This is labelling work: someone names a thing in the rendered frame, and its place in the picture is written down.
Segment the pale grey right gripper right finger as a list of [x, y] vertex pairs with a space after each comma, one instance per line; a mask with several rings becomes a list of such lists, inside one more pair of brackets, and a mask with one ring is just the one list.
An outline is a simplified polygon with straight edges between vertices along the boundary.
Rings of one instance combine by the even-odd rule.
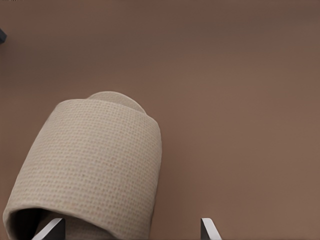
[[201, 240], [222, 240], [214, 222], [211, 218], [200, 219], [200, 239]]

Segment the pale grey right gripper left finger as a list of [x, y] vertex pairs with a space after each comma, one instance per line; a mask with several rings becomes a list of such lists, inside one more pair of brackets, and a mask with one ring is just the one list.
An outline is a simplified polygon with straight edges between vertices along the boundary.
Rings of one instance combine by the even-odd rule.
[[51, 220], [31, 240], [66, 240], [66, 221], [64, 218]]

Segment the beige woven slipper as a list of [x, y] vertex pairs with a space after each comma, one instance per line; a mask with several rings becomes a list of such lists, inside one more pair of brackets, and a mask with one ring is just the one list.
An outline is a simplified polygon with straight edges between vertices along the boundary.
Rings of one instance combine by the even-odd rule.
[[65, 218], [67, 240], [147, 239], [161, 160], [160, 127], [131, 98], [105, 91], [59, 103], [4, 209], [8, 238], [31, 240]]

